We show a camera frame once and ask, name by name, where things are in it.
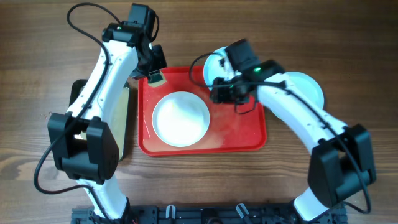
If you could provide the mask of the white round plate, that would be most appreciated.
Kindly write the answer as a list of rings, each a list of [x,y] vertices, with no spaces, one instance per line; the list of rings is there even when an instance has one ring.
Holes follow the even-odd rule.
[[[312,77],[301,72],[287,72],[286,74],[311,102],[323,109],[325,105],[323,90]]]

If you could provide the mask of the light blue plate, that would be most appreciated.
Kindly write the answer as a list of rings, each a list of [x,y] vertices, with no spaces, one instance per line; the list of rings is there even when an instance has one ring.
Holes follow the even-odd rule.
[[[213,81],[217,77],[230,80],[235,76],[235,72],[231,67],[225,47],[214,51],[214,55],[210,55],[205,62],[203,68],[203,78],[206,85],[213,85]]]

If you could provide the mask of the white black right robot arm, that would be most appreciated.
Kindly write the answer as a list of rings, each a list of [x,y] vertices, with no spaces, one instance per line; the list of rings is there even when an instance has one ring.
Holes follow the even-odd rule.
[[[214,59],[205,64],[203,76],[214,102],[243,104],[253,95],[308,149],[308,189],[293,201],[299,219],[315,221],[338,205],[371,212],[368,186],[376,181],[376,170],[363,126],[349,127],[312,103],[274,60],[238,65]]]

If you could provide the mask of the green yellow sponge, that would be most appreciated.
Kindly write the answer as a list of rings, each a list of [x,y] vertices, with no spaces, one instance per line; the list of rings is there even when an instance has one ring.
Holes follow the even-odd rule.
[[[166,79],[165,79],[165,76],[162,73],[162,71],[157,70],[157,71],[150,72],[147,83],[152,88],[157,88],[157,87],[163,85],[164,83],[166,83]]]

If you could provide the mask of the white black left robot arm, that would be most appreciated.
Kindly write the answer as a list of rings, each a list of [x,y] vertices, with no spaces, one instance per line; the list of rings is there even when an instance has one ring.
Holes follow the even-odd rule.
[[[159,28],[137,21],[111,23],[99,40],[98,61],[81,92],[64,114],[54,113],[47,124],[57,170],[83,188],[93,203],[89,221],[123,223],[129,200],[121,192],[115,171],[120,147],[111,125],[128,78],[147,78],[165,67],[160,46],[152,46]]]

